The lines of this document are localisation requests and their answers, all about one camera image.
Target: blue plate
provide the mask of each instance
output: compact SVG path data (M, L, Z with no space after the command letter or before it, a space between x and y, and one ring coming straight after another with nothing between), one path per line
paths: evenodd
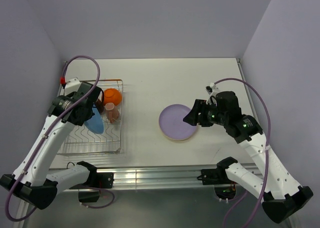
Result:
M92 108L94 116L88 121L84 122L84 125L95 134L102 134L104 132L104 123L102 117L97 108Z

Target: white table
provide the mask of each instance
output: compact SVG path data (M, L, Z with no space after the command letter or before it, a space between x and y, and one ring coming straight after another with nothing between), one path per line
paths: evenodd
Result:
M52 168L65 167L68 161L85 160L96 166L146 167L216 164L232 156L241 163L251 158L229 137L224 128L198 127L185 141L167 139L158 125L161 111L171 104L192 107L195 99L206 99L210 82L222 78L241 79L236 59L119 59L97 60L100 79L122 79L123 127L121 154L64 157L57 156ZM95 65L88 60L73 61L66 79L96 79ZM249 98L242 83L226 81L220 90L236 93L242 112L252 115Z

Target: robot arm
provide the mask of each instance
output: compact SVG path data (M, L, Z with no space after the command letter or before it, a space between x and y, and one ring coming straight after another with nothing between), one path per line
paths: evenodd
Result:
M210 127L214 124L225 128L228 135L249 154L259 171L264 174L266 150L269 153L269 169L262 206L266 214L280 223L301 209L313 196L308 186L301 186L286 170L270 146L266 147L266 136L257 121L244 115L234 92L220 92L215 85L206 87L208 101L196 100L190 113L183 119L190 125ZM246 170L232 157L217 164L216 169L202 170L203 184L219 184L234 181L259 197L263 180Z
M93 116L92 107L99 97L100 88L96 87L87 98L67 113L48 135L45 135L56 118L70 105L83 97L91 87L92 84L81 83L78 79L73 79L67 83L65 87L67 94L58 96L53 100L45 124L29 154L13 174L5 174L1 177L1 186L10 190L17 177L24 173L23 178L13 191L14 195L39 209L44 209L52 203L55 196L60 192L77 184L92 185L94 183L97 168L83 161L61 172L48 174L48 171L63 141L73 128L76 125L82 126L85 121ZM34 150L43 138L45 138L45 141L39 152L33 158L28 170L24 170L26 163L31 160Z

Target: metal wire rack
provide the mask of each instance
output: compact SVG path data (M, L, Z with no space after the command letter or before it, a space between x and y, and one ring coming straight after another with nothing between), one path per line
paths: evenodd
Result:
M117 89L122 94L123 101L123 81L121 79L99 80L98 87L103 91L109 88ZM121 151L121 127L122 127L122 104L117 106L120 116L116 122L111 124L106 115L103 114L103 134L94 134L84 125L76 126L65 139L57 154L64 156L82 154L118 154Z

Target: orange bowl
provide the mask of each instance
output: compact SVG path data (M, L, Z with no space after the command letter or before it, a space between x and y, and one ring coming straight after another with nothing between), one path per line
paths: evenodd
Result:
M103 105L107 103L114 103L114 105L118 105L122 101L122 95L117 89L106 89L104 91L104 101Z

